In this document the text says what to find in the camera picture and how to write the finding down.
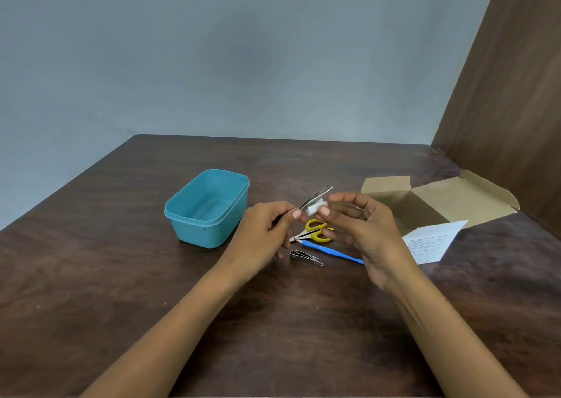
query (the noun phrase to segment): human hand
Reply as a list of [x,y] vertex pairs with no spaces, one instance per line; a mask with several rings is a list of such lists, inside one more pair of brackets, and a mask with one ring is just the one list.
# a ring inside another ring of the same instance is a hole
[[282,258],[281,247],[290,247],[290,229],[297,218],[303,218],[302,211],[287,201],[257,203],[247,209],[217,267],[241,282],[249,281],[273,255]]
[[328,204],[315,217],[342,231],[325,228],[322,234],[356,247],[376,286],[384,289],[397,275],[418,271],[389,207],[358,192],[332,194]]

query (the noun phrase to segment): wooden table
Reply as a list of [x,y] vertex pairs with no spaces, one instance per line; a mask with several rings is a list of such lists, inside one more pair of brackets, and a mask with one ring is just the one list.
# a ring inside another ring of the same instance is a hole
[[[210,168],[247,175],[250,205],[459,172],[423,145],[137,135],[0,232],[0,396],[80,394],[216,262],[226,245],[179,242],[163,214]],[[364,268],[322,258],[275,260],[242,288],[172,395],[441,395]],[[527,392],[561,395],[556,238],[518,213],[460,232],[424,270]]]

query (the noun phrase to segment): person's right hand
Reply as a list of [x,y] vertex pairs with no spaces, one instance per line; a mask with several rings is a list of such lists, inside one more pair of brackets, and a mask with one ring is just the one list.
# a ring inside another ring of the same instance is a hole
[[340,231],[325,228],[322,234],[356,247],[376,286],[384,289],[397,275],[418,271],[389,207],[352,191],[332,194],[328,204],[315,217]]

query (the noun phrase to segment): blue handle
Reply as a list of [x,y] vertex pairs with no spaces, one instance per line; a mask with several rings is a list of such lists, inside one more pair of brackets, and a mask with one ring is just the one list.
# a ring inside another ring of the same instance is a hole
[[330,249],[329,247],[318,246],[317,244],[310,243],[309,241],[304,241],[304,240],[300,241],[300,243],[302,243],[302,246],[312,247],[313,249],[318,249],[318,250],[322,251],[323,253],[327,253],[328,255],[338,256],[339,258],[352,260],[353,262],[360,263],[360,264],[364,265],[363,260],[356,259],[356,258],[351,258],[350,256],[347,256],[347,255],[345,255],[343,253],[340,253],[336,250]]

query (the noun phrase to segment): fingernail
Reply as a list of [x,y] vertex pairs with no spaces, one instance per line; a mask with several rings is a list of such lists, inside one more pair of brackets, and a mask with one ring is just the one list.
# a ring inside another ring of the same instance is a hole
[[319,213],[321,213],[323,216],[329,216],[331,210],[329,210],[327,206],[322,206],[319,208]]

